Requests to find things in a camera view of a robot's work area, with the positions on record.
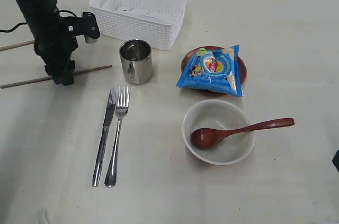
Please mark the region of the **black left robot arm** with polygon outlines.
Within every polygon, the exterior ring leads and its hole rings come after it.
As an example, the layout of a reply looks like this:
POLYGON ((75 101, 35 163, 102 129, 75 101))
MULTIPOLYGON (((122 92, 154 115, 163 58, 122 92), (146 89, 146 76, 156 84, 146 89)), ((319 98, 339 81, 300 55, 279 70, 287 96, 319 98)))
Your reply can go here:
POLYGON ((46 73, 56 84, 74 82, 72 52, 77 41, 60 16, 57 0, 16 0, 34 37, 34 51, 45 63, 46 73))

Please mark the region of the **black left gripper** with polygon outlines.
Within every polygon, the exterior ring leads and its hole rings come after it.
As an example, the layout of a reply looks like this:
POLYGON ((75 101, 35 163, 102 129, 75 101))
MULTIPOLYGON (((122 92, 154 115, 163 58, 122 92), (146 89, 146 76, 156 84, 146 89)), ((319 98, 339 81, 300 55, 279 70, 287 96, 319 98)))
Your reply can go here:
POLYGON ((76 37, 69 32, 68 19, 59 17, 34 35, 34 51, 44 61, 46 73, 64 86, 74 83, 75 62, 70 57, 78 48, 76 37))

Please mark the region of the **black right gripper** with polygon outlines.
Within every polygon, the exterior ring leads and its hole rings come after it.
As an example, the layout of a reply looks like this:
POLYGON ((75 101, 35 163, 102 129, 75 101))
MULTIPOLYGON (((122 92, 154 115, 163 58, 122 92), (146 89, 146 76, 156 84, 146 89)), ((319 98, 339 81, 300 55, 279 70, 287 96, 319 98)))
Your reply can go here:
POLYGON ((339 150, 336 151, 334 157, 332 158, 332 163, 339 172, 339 150))

